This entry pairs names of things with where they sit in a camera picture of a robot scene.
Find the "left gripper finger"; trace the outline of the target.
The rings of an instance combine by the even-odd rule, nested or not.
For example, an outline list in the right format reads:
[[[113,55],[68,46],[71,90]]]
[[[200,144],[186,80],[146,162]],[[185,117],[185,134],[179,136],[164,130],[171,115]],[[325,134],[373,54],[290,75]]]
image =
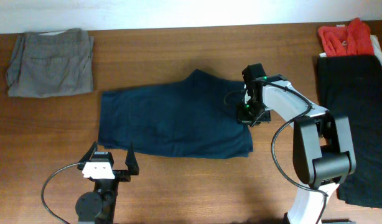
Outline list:
[[[128,149],[125,164],[128,168],[129,175],[139,175],[139,165],[134,153],[133,144],[131,144],[130,148]]]
[[[92,155],[94,154],[94,152],[96,152],[98,149],[98,144],[97,142],[95,141],[91,147],[89,148],[89,150],[83,155],[83,157],[78,161],[78,165],[77,165],[77,169],[78,170],[83,170],[86,162],[88,162]]]

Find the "navy blue shorts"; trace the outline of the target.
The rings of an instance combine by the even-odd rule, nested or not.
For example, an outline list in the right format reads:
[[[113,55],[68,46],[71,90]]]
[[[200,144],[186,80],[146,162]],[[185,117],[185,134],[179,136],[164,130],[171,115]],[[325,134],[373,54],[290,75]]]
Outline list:
[[[236,120],[243,87],[194,70],[175,83],[105,91],[98,144],[154,156],[246,157],[253,140]]]

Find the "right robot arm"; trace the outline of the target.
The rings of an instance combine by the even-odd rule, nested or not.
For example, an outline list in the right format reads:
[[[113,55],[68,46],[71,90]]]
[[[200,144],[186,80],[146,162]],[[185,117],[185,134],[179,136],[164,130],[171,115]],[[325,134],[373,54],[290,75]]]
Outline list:
[[[271,156],[281,175],[297,187],[291,209],[283,222],[321,223],[332,194],[348,175],[356,160],[346,116],[334,116],[299,93],[282,75],[243,75],[245,97],[239,105],[238,121],[254,126],[275,111],[285,122],[271,140]],[[292,180],[281,168],[275,153],[279,134],[293,129],[292,162],[298,179]]]

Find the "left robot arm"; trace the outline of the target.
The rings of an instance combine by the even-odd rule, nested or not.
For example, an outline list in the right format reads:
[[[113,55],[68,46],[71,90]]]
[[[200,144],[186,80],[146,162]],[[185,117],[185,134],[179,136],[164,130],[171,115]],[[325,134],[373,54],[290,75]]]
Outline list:
[[[78,223],[97,224],[113,223],[118,186],[130,182],[131,177],[139,174],[139,166],[130,148],[126,154],[125,170],[114,170],[114,159],[110,152],[98,151],[94,142],[85,155],[79,160],[77,169],[83,177],[94,183],[94,189],[79,197],[75,205]]]

